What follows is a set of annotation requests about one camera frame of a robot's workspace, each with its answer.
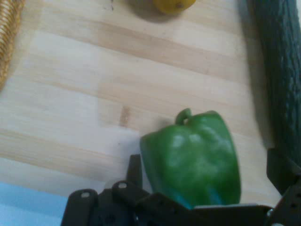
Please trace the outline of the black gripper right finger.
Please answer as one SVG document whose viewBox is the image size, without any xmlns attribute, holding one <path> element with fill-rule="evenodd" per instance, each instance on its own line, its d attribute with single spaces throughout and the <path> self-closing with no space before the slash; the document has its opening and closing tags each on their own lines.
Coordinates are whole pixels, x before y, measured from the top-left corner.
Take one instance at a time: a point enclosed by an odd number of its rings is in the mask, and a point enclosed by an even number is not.
<svg viewBox="0 0 301 226">
<path fill-rule="evenodd" d="M 301 167 L 291 158 L 271 148 L 267 153 L 267 177 L 281 194 L 281 199 L 268 214 L 267 226 L 301 224 Z"/>
</svg>

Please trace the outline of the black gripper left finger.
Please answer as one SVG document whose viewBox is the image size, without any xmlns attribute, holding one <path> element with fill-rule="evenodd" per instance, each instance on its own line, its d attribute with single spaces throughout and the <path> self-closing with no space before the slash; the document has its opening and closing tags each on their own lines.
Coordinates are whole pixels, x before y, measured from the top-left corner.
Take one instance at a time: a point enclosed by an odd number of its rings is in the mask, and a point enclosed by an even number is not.
<svg viewBox="0 0 301 226">
<path fill-rule="evenodd" d="M 193 226 L 195 216 L 160 193 L 142 188 L 142 162 L 131 155 L 125 180 L 97 193 L 73 192 L 67 201 L 63 226 Z"/>
</svg>

